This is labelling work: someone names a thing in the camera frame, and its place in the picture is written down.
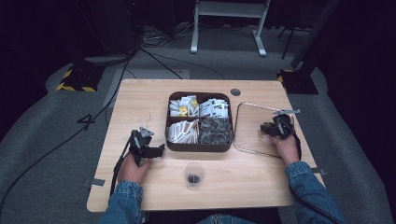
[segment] denim sleeve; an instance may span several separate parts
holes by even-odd
[[[347,223],[332,195],[311,173],[311,168],[307,163],[297,161],[288,165],[286,167],[286,176],[288,177],[290,188],[298,197],[335,217],[341,223]],[[298,200],[295,199],[294,201],[295,214],[299,223],[333,223],[323,215],[304,206]]]
[[[98,223],[139,223],[142,196],[143,189],[138,184],[130,181],[120,182]]]

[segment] gray mat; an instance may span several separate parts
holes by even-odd
[[[114,95],[114,91],[118,87],[120,83],[120,78],[122,75],[123,69],[118,69],[114,75],[113,81],[111,82],[110,88],[108,89],[108,93],[106,96],[105,101],[103,102],[103,106],[106,106],[111,97]],[[183,79],[190,79],[190,70],[186,69],[173,69],[181,78]],[[133,70],[126,70],[122,75],[122,80],[125,78],[136,78],[136,79],[179,79],[175,74],[173,74],[169,70],[159,70],[159,69],[133,69]],[[117,93],[113,97],[112,100],[117,99]],[[109,105],[109,107],[114,107],[115,101]]]

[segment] white stand leg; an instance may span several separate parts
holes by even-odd
[[[198,51],[198,15],[199,15],[199,0],[195,1],[195,11],[194,11],[194,33],[192,34],[191,41],[191,53],[197,53]]]
[[[259,49],[259,54],[262,57],[265,57],[267,55],[264,45],[262,44],[261,33],[262,33],[262,26],[264,25],[265,17],[267,16],[268,7],[270,6],[270,2],[271,0],[265,1],[264,7],[262,9],[262,16],[260,17],[259,29],[258,31],[253,31],[254,41],[256,42],[257,48]]]

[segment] gray floor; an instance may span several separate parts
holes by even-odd
[[[146,49],[178,60],[158,57],[170,68],[188,71],[190,79],[275,80],[276,71],[290,68],[290,62],[306,33],[296,32],[285,60],[281,55],[287,36],[277,39],[280,30],[263,30],[267,57],[260,57],[251,36],[254,27],[241,30],[209,29],[200,33],[198,53],[190,54],[191,36],[164,47]],[[106,68],[98,92],[56,91],[69,64],[47,81],[49,94],[26,111],[0,145],[0,195],[34,161],[83,124],[77,120],[97,114],[111,92],[122,64]],[[217,72],[202,66],[215,69]],[[131,71],[165,69],[139,51],[128,65]],[[143,78],[160,78],[145,73]],[[326,94],[326,81],[318,69],[312,74],[319,95],[289,95],[304,136],[320,168],[328,190],[338,202],[349,223],[393,223],[383,184],[359,144]],[[86,208],[89,189],[83,186],[93,178],[106,136],[106,121],[112,107],[100,115],[88,131],[51,153],[34,166],[8,194],[2,223],[95,223],[101,216]],[[283,223],[296,223],[293,207],[279,209]]]

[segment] clear plastic cup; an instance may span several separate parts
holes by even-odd
[[[191,162],[184,168],[184,179],[187,188],[198,190],[205,178],[205,167],[198,162]]]

